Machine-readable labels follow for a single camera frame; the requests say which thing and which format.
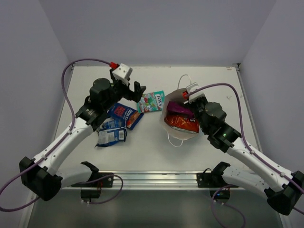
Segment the green red snack packet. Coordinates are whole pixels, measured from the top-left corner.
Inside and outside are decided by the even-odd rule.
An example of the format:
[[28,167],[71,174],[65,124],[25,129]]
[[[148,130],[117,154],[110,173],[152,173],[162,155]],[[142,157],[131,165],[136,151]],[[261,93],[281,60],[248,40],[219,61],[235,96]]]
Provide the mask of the green red snack packet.
[[143,94],[137,103],[137,112],[150,113],[161,111],[163,109],[164,99],[165,93],[163,90]]

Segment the blue red snack packet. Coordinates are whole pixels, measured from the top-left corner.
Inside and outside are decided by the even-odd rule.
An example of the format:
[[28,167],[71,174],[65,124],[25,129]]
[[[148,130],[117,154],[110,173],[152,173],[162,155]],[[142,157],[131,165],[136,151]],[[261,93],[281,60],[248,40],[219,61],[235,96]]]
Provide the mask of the blue red snack packet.
[[143,117],[143,113],[121,103],[115,103],[108,111],[108,115],[113,119],[126,122],[126,127],[130,130],[133,130]]

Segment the light blue paper bag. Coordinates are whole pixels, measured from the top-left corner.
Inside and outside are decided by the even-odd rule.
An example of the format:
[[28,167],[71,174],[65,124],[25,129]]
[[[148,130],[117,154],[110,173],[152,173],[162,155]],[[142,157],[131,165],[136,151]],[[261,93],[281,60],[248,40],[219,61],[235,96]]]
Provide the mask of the light blue paper bag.
[[173,147],[181,147],[184,141],[197,137],[200,132],[194,114],[183,103],[183,94],[187,89],[181,88],[180,85],[181,80],[178,81],[177,89],[165,96],[160,116],[160,124]]

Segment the blue Kettle chips bag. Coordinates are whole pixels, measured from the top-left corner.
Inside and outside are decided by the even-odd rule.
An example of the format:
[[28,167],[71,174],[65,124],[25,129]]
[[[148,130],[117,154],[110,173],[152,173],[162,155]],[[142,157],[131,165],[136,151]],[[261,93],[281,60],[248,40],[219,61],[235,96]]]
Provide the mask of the blue Kettle chips bag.
[[125,142],[127,137],[126,121],[107,118],[97,128],[98,141],[96,147],[109,147],[118,142]]

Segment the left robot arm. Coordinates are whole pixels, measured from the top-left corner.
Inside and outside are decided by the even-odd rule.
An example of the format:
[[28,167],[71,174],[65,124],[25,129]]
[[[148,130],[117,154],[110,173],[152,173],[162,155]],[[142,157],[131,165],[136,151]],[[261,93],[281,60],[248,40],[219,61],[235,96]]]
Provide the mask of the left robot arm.
[[71,124],[44,151],[19,162],[21,181],[44,201],[49,201],[64,187],[85,183],[94,186],[100,178],[99,169],[82,162],[76,171],[67,175],[59,167],[70,153],[106,120],[108,111],[122,98],[139,102],[146,87],[134,82],[130,90],[132,68],[120,64],[110,69],[110,79],[99,78],[93,82],[84,105],[73,115]]

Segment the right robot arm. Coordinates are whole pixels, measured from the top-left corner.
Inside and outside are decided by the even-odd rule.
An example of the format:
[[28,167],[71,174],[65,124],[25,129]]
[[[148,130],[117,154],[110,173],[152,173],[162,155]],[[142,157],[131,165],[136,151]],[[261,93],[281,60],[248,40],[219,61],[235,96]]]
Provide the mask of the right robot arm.
[[304,193],[304,174],[278,165],[250,145],[240,132],[225,122],[227,114],[219,103],[208,102],[204,95],[198,98],[185,95],[184,98],[210,144],[254,172],[253,175],[245,174],[220,162],[211,177],[213,184],[219,187],[231,184],[247,189],[265,198],[278,213],[289,215]]

